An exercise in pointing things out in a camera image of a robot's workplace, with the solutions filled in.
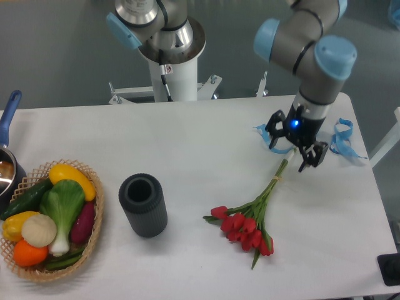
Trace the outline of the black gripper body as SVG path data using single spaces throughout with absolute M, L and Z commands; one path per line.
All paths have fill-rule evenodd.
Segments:
M 309 149 L 319 143 L 316 136 L 324 121 L 324 117 L 317 119 L 309 117 L 306 107 L 302 104 L 297 108 L 292 106 L 283 122 L 285 137 L 298 148 Z

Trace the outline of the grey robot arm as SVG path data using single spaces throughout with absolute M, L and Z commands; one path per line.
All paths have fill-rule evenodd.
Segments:
M 292 16 L 268 19 L 257 30 L 254 52 L 301 80 L 288 113 L 275 112 L 266 125 L 269 147 L 280 138 L 302 156 L 303 168 L 319 166 L 328 143 L 316 136 L 351 74 L 355 46 L 330 35 L 347 8 L 346 1 L 291 1 Z M 106 23 L 114 37 L 145 57 L 157 102 L 195 101 L 198 57 L 205 45 L 203 27 L 188 15 L 186 1 L 116 1 Z

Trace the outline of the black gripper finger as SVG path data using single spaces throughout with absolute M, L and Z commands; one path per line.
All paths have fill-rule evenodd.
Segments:
M 268 132 L 270 137 L 269 148 L 274 148 L 278 142 L 279 138 L 285 136 L 285 129 L 278 129 L 276 126 L 278 123 L 284 125 L 286 117 L 281 110 L 276 111 L 274 114 L 271 115 L 268 123 L 266 124 L 265 130 Z
M 328 151 L 328 143 L 315 141 L 310 147 L 300 146 L 299 150 L 303 159 L 298 172 L 301 173 L 305 168 L 318 167 L 324 160 Z

